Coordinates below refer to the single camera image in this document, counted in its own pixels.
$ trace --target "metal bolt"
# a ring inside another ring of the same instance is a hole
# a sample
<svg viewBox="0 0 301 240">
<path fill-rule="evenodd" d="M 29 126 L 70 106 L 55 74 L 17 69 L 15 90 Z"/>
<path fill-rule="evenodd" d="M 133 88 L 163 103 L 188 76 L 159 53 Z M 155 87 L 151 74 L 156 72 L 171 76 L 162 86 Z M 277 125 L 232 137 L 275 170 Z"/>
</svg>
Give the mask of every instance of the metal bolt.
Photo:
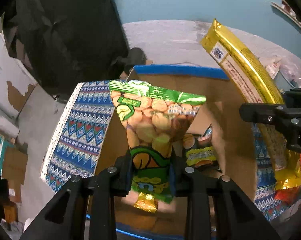
<svg viewBox="0 0 301 240">
<path fill-rule="evenodd" d="M 109 173 L 114 173 L 114 172 L 116 172 L 117 171 L 117 168 L 116 167 L 109 167 L 108 169 L 107 169 L 107 171 L 109 172 Z"/>
<path fill-rule="evenodd" d="M 227 175 L 223 175 L 221 178 L 224 182 L 229 182 L 231 180 L 230 177 L 228 177 Z"/>
<path fill-rule="evenodd" d="M 291 119 L 291 123 L 293 123 L 293 124 L 298 124 L 299 123 L 299 119 L 297 119 L 297 118 L 293 118 L 293 119 Z"/>
<path fill-rule="evenodd" d="M 193 173 L 193 172 L 194 172 L 194 168 L 193 168 L 193 167 L 186 167 L 186 168 L 185 168 L 185 171 L 186 171 L 187 173 Z"/>
<path fill-rule="evenodd" d="M 73 176 L 71 176 L 70 180 L 71 180 L 72 182 L 78 182 L 81 178 L 82 178 L 82 177 L 79 176 L 79 175 L 73 175 Z"/>
</svg>

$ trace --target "black trash bag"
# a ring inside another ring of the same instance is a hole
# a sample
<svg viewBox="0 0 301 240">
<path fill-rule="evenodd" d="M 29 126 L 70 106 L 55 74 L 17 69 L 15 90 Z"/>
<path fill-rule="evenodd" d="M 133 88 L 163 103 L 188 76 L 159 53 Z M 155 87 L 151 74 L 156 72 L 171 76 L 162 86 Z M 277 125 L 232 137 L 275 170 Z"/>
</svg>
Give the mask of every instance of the black trash bag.
<svg viewBox="0 0 301 240">
<path fill-rule="evenodd" d="M 79 82 L 117 79 L 129 51 L 112 0 L 15 0 L 3 31 L 9 55 L 64 99 Z"/>
</svg>

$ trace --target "concrete floor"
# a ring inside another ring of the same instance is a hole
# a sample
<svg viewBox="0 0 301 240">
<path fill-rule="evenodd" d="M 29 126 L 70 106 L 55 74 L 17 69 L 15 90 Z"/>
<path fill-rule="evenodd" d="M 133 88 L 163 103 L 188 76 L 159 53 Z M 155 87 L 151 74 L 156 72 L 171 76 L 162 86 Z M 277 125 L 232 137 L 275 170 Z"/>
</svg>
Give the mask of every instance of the concrete floor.
<svg viewBox="0 0 301 240">
<path fill-rule="evenodd" d="M 36 86 L 18 117 L 18 142 L 27 148 L 28 163 L 25 185 L 21 186 L 22 203 L 19 221 L 34 218 L 54 196 L 51 188 L 40 179 L 42 161 L 65 105 L 57 103 L 40 86 Z"/>
</svg>

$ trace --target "gold foil wrapper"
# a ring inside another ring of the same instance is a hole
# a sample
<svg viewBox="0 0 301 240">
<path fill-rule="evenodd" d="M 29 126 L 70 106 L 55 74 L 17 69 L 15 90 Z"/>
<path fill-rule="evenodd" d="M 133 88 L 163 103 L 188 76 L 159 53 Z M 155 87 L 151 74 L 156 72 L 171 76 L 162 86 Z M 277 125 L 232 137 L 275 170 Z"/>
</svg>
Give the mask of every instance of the gold foil wrapper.
<svg viewBox="0 0 301 240">
<path fill-rule="evenodd" d="M 213 20 L 201 45 L 235 83 L 248 103 L 283 104 L 283 98 L 263 65 L 225 26 Z M 286 149 L 282 134 L 271 125 L 258 124 L 272 161 L 276 189 L 301 184 L 300 154 Z"/>
<path fill-rule="evenodd" d="M 158 208 L 158 201 L 151 194 L 140 193 L 134 207 L 150 213 L 155 213 Z"/>
</svg>

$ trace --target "blue wall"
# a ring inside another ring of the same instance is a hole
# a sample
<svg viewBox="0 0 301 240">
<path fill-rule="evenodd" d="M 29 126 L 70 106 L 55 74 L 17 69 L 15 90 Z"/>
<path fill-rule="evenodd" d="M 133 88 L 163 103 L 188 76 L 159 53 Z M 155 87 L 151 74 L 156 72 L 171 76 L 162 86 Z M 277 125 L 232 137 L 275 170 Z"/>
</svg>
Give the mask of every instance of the blue wall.
<svg viewBox="0 0 301 240">
<path fill-rule="evenodd" d="M 301 34 L 276 15 L 281 0 L 115 0 L 122 23 L 178 19 L 212 22 L 272 41 L 301 58 Z"/>
</svg>

